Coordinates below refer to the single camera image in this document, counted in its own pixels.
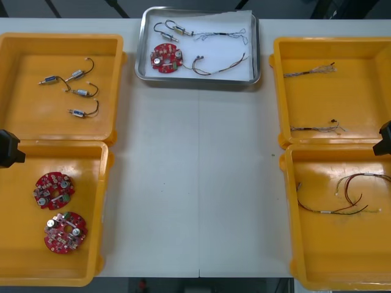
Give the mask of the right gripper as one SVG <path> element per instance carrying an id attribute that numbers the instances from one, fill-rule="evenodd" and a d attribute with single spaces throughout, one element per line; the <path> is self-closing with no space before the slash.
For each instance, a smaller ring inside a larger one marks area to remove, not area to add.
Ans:
<path id="1" fill-rule="evenodd" d="M 373 146 L 375 156 L 390 154 L 390 121 L 385 123 L 379 130 L 382 140 Z"/>

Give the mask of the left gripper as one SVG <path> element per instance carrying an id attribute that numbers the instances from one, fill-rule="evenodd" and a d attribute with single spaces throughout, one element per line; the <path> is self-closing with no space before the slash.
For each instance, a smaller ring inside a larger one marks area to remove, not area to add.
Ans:
<path id="1" fill-rule="evenodd" d="M 18 149 L 19 143 L 19 138 L 14 134 L 5 129 L 1 130 L 1 168 L 25 163 L 26 154 Z"/>

